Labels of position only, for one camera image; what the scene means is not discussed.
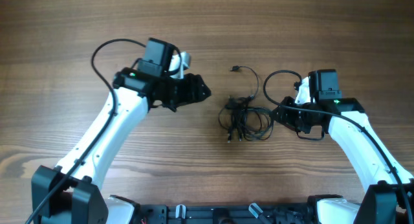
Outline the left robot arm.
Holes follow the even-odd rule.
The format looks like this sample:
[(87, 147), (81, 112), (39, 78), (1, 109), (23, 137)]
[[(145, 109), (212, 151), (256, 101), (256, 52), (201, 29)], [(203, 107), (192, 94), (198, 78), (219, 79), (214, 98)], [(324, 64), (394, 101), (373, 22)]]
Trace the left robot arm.
[(144, 55), (107, 84), (105, 105), (73, 149), (53, 168), (40, 166), (31, 178), (29, 223), (145, 223), (140, 205), (101, 190), (114, 158), (130, 132), (156, 107), (175, 111), (206, 100), (211, 92), (189, 72), (191, 58), (175, 45), (149, 38)]

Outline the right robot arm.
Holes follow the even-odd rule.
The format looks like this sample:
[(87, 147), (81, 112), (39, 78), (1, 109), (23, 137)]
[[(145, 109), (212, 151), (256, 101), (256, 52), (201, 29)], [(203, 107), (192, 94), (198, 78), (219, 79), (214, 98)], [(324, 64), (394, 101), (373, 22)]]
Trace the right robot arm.
[(360, 204), (341, 196), (314, 196), (309, 201), (314, 223), (412, 223), (413, 175), (392, 156), (355, 98), (344, 98), (334, 69), (312, 71), (294, 84), (273, 119), (305, 139), (314, 126), (346, 154), (364, 189)]

